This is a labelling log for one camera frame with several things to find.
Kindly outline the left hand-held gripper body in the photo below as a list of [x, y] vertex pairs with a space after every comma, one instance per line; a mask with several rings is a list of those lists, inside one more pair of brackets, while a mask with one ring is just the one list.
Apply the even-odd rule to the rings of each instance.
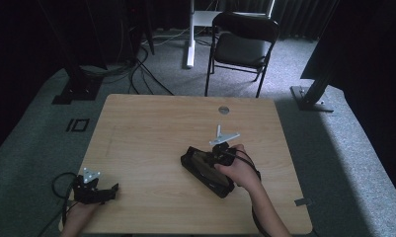
[[82, 203], [101, 202], [99, 190], [97, 189], [101, 173], [88, 168], [84, 168], [82, 172], [83, 174], [78, 175], [72, 184], [74, 199]]

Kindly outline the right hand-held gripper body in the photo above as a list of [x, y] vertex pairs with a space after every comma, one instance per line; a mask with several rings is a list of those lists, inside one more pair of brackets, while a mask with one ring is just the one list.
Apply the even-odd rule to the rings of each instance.
[[221, 137], [209, 141], [212, 146], [213, 158], [208, 160], [217, 160], [217, 162], [224, 166], [229, 166], [235, 159], [235, 151], [229, 147], [228, 141], [240, 136], [239, 132], [225, 133], [221, 132]]

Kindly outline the black mesh pencil case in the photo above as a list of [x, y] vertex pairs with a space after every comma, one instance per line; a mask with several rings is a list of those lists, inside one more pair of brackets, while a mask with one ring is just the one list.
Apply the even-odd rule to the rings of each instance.
[[214, 167], [209, 167], [203, 152], [190, 146], [181, 157], [181, 164], [218, 197], [226, 198], [235, 188], [233, 181]]

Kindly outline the person's left hand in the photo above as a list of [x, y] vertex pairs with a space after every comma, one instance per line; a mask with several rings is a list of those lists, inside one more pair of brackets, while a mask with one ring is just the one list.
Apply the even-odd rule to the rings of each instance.
[[83, 229], [94, 216], [100, 205], [98, 203], [75, 203], [66, 214], [66, 229]]

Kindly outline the person's right hand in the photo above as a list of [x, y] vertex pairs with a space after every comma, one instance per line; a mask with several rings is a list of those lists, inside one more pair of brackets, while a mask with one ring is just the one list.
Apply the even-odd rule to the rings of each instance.
[[238, 186], [247, 192], [258, 189], [262, 183], [257, 175], [256, 167], [242, 144], [234, 145], [236, 158], [229, 166], [215, 164], [214, 168], [221, 174], [229, 177]]

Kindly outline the black stand with flat base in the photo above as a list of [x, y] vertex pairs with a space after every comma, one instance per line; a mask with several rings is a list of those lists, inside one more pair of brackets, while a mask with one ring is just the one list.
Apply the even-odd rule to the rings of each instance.
[[56, 40], [68, 82], [60, 95], [52, 100], [54, 105], [70, 105], [73, 101], [95, 101], [102, 86], [103, 76], [89, 76], [80, 67], [58, 20], [51, 12], [49, 0], [37, 0]]

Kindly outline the black stand with metal base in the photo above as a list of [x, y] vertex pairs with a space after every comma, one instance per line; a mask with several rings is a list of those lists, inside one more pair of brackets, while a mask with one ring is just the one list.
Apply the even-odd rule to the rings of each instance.
[[314, 80], [310, 87], [291, 86], [290, 91], [298, 108], [301, 111], [332, 113], [334, 109], [324, 97], [329, 82], [329, 71], [326, 70]]

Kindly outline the black folding chair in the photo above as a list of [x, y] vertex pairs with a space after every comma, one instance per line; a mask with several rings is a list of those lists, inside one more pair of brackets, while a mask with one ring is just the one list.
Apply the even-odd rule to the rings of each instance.
[[214, 69], [225, 68], [255, 74], [260, 96], [279, 24], [266, 15], [222, 12], [212, 20], [211, 45], [204, 94], [208, 95]]

